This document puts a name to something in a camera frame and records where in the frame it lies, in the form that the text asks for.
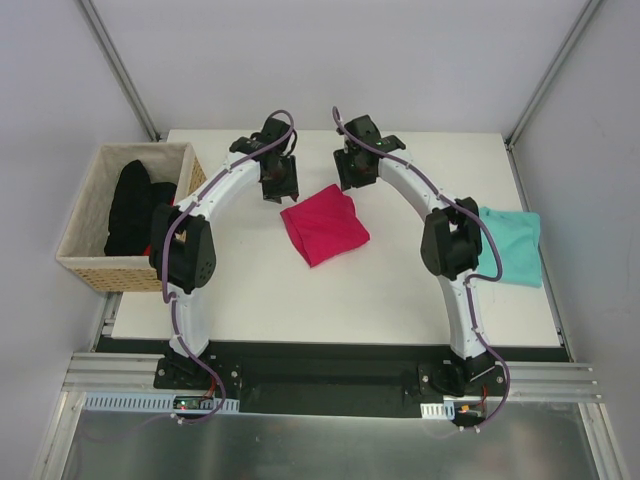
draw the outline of wicker basket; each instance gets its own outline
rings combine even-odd
[[[100,147],[71,215],[57,260],[101,292],[155,292],[161,285],[149,258],[107,257],[109,211],[120,172],[140,160],[152,182],[174,182],[175,201],[206,177],[189,143],[132,143]]]

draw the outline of wall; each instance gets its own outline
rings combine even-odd
[[[0,477],[28,478],[101,297],[54,255],[89,161],[144,141],[73,2],[0,3]]]
[[[509,133],[585,0],[96,0],[151,117]]]
[[[640,3],[606,2],[516,145],[577,358],[640,478]]]

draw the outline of red cloth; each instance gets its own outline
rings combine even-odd
[[[282,212],[293,246],[310,267],[361,247],[371,238],[356,217],[351,197],[331,185]]]

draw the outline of turquoise towel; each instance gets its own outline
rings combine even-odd
[[[499,212],[482,207],[480,218],[489,228],[502,258],[504,273],[500,281],[541,287],[542,267],[538,254],[540,215],[530,212]],[[478,262],[478,273],[496,276],[496,262],[484,233]]]

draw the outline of tabletop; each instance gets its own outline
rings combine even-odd
[[[208,176],[229,145],[247,131],[172,130],[169,142],[190,142]],[[300,199],[338,182],[334,131],[301,131],[296,148]],[[415,165],[447,193],[479,206],[522,210],[499,134],[395,133]],[[309,268],[291,244],[280,211],[259,185],[213,225],[217,268],[204,287],[212,340],[441,345],[449,325],[438,281],[420,258],[423,221],[389,185],[346,192],[371,234],[363,247]],[[480,310],[494,345],[557,347],[545,287],[478,282]],[[168,307],[160,293],[125,293],[112,336],[167,339]]]

